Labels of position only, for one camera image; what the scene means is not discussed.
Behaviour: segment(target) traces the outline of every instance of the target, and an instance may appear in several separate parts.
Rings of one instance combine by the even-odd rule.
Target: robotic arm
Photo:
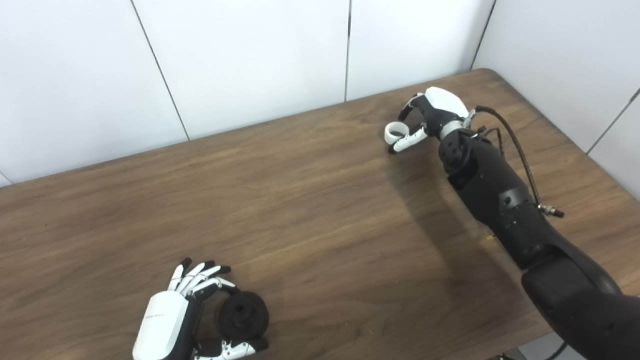
[[[406,120],[414,108],[424,122],[411,131],[403,122],[389,124],[389,153],[428,137],[439,139],[438,154],[449,183],[523,271],[522,286],[551,328],[587,360],[640,359],[640,299],[622,294],[600,265],[547,221],[545,215],[564,213],[540,203],[522,148],[506,121],[483,106],[469,112],[457,96],[434,87],[414,95],[399,120]],[[501,151],[482,131],[471,130],[479,112],[496,116],[509,131],[525,163],[533,197]]]

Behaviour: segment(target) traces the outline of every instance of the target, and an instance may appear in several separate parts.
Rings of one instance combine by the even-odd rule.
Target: black disc
[[[256,293],[241,291],[222,304],[218,317],[221,334],[237,341],[256,339],[269,327],[269,311]]]

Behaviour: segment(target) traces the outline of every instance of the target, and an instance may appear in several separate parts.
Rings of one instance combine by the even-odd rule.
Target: wooden table
[[[256,360],[482,360],[545,334],[518,269],[449,188],[437,141],[387,154],[384,126],[431,85],[503,114],[543,199],[568,214],[554,225],[640,293],[640,204],[479,70],[3,188],[2,358],[130,359],[149,298],[186,256],[231,265],[264,297],[271,348]]]

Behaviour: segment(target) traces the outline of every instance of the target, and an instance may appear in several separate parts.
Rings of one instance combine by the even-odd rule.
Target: white ring
[[[393,135],[393,133],[401,133],[402,136]],[[409,127],[404,122],[394,121],[390,122],[387,127],[385,127],[385,141],[389,145],[393,145],[396,141],[404,138],[409,135]]]

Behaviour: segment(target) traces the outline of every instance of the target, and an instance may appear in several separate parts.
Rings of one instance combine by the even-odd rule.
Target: cable
[[[559,349],[556,350],[556,352],[554,352],[550,357],[546,358],[545,360],[556,360],[558,358],[558,356],[560,356],[560,354],[563,353],[563,351],[566,349],[567,344],[563,343]],[[512,357],[508,357],[507,355],[504,354],[500,354],[498,355],[498,357],[500,358],[500,360],[515,360]]]
[[[513,132],[513,129],[511,128],[511,126],[509,126],[509,123],[507,123],[507,120],[504,120],[504,118],[500,114],[498,114],[494,109],[488,108],[486,106],[476,106],[476,112],[493,115],[496,119],[500,120],[504,128],[507,129],[509,136],[513,140],[513,144],[516,145],[516,149],[518,149],[520,159],[522,160],[522,165],[524,165],[524,170],[527,172],[527,177],[529,178],[529,184],[531,185],[531,192],[533,193],[533,197],[536,201],[536,205],[540,205],[541,204],[540,194],[538,193],[538,188],[536,187],[536,181],[533,179],[531,168],[529,168],[529,162],[527,161],[527,157],[525,156],[524,151],[522,150],[522,146],[518,141],[518,137]]]
[[[484,139],[486,139],[486,137],[489,136],[489,134],[494,132],[494,131],[498,133],[498,145],[500,147],[500,155],[502,155],[502,157],[504,157],[504,146],[502,144],[502,131],[500,131],[499,127],[495,127],[493,129],[489,129],[486,133],[482,134],[482,137]]]
[[[551,355],[550,357],[547,358],[547,360],[556,360],[558,356],[560,356],[560,354],[563,353],[563,351],[566,349],[566,343],[563,343],[559,349],[556,350],[556,352],[553,353],[553,355]]]

